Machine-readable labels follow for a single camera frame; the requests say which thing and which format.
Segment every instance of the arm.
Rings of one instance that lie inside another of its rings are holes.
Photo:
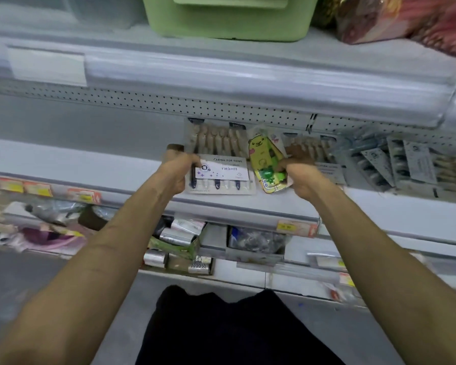
[[[184,190],[196,155],[168,150],[131,196],[46,288],[0,343],[0,365],[89,364],[125,299],[167,203]]]
[[[281,167],[319,212],[371,313],[407,364],[456,364],[456,291],[397,245],[310,159]]]

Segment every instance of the red plastic package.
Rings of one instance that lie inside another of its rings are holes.
[[[412,39],[423,45],[456,56],[456,0],[429,17]]]
[[[349,44],[410,36],[450,0],[344,0],[337,33]]]

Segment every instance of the gray floor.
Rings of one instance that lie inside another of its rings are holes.
[[[65,263],[27,253],[0,251],[0,334],[6,329],[6,324],[17,316],[24,302],[50,281]],[[252,290],[220,288],[139,274],[93,361],[94,365],[135,363],[157,298],[171,284],[179,284],[190,294],[213,291],[230,302],[254,294]],[[403,364],[368,312],[294,295],[280,296],[310,331],[346,364]]]

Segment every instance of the pegboard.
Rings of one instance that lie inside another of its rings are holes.
[[[346,130],[356,130],[371,124],[379,132],[404,133],[415,137],[415,141],[433,145],[434,147],[456,148],[456,134],[448,133],[438,128],[422,128],[412,125],[373,122],[370,120],[359,120],[335,116],[316,115],[311,132],[318,133],[341,133]]]
[[[0,79],[0,93],[83,104],[155,111],[196,118],[233,122],[266,123],[271,126],[307,130],[315,114],[195,98],[173,97],[152,92],[118,91],[49,83]]]

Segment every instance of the green plastic container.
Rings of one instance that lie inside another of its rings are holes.
[[[306,36],[317,0],[143,0],[162,36],[297,41]]]

